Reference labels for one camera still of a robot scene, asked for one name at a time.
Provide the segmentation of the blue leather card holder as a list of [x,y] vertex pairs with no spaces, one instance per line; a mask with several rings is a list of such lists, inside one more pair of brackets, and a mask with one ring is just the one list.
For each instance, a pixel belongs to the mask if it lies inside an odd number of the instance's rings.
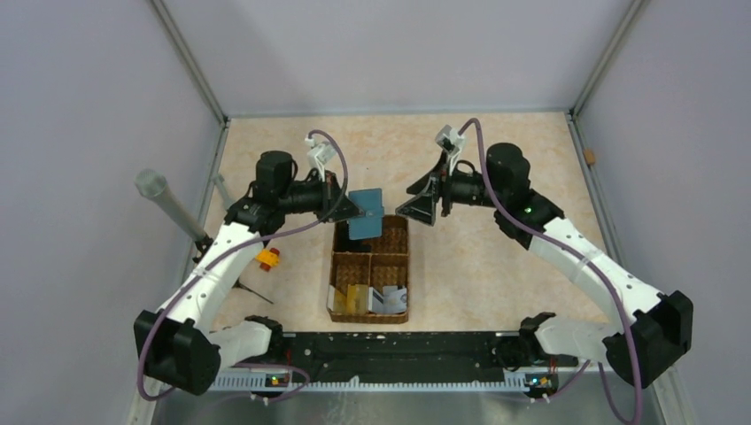
[[349,198],[362,210],[360,216],[348,220],[349,239],[380,237],[383,234],[383,191],[380,188],[353,190]]

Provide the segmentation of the gold credit card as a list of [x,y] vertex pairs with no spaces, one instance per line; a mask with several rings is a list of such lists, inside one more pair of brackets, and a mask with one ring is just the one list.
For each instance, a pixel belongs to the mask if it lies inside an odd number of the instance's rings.
[[369,287],[365,284],[353,284],[347,287],[345,313],[365,315],[368,313]]

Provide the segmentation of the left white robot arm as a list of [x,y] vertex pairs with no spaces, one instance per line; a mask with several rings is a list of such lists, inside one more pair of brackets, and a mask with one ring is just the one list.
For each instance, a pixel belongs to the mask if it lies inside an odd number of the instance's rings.
[[284,343],[274,336],[275,321],[252,316],[223,330],[214,331],[212,325],[241,273],[271,240],[361,214],[345,194],[348,178],[326,168],[332,158],[343,160],[343,153],[323,145],[307,157],[311,169],[300,180],[288,152],[262,153],[255,180],[229,207],[215,237],[188,219],[168,193],[165,178],[149,170],[138,175],[138,188],[197,236],[200,253],[179,289],[157,311],[143,310],[135,319],[136,381],[143,399],[157,400],[145,387],[147,378],[201,395],[219,372],[245,359],[273,366],[283,357]]

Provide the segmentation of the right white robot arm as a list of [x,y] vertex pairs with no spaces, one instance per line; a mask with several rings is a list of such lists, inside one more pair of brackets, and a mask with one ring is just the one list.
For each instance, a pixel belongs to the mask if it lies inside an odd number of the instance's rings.
[[609,365],[628,384],[647,388],[691,348],[693,301],[666,294],[627,272],[579,232],[563,210],[530,185],[530,162],[512,143],[495,143],[484,170],[456,170],[446,152],[406,192],[397,215],[434,225],[456,204],[491,207],[499,229],[553,265],[607,315],[608,323],[577,321],[554,313],[523,320],[519,352],[531,365],[567,355]]

